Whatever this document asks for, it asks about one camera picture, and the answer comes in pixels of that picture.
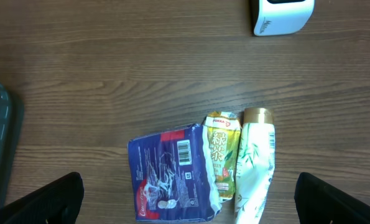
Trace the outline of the white tube gold cap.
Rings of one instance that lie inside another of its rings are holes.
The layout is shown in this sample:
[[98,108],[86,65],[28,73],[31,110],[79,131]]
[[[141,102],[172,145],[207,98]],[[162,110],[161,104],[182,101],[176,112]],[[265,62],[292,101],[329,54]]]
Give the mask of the white tube gold cap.
[[246,108],[236,166],[235,223],[259,223],[275,169],[273,111]]

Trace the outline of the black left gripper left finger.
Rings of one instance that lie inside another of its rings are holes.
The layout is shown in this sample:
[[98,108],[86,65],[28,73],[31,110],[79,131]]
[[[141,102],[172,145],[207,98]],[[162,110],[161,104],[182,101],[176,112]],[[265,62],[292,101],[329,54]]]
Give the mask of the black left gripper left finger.
[[71,172],[0,208],[0,224],[75,224],[83,197],[81,175]]

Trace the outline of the green snack pouch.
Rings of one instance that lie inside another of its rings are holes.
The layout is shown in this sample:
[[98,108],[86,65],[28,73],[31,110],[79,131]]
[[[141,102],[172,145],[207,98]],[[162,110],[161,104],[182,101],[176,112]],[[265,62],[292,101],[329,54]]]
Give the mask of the green snack pouch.
[[221,201],[231,200],[235,194],[236,163],[241,137],[238,116],[232,112],[214,111],[203,123],[215,173],[215,183]]

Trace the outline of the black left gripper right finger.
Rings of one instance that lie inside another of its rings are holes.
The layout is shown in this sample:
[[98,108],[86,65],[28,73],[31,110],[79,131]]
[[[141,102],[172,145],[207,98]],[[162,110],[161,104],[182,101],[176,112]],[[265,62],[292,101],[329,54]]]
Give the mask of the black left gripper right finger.
[[370,206],[308,172],[297,180],[294,200],[300,224],[370,224]]

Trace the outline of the purple snack packet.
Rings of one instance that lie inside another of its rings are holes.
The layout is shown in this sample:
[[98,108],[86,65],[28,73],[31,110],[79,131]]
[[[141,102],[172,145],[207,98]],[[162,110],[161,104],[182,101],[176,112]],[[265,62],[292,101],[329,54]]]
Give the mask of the purple snack packet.
[[208,222],[222,204],[206,129],[189,124],[127,144],[139,222]]

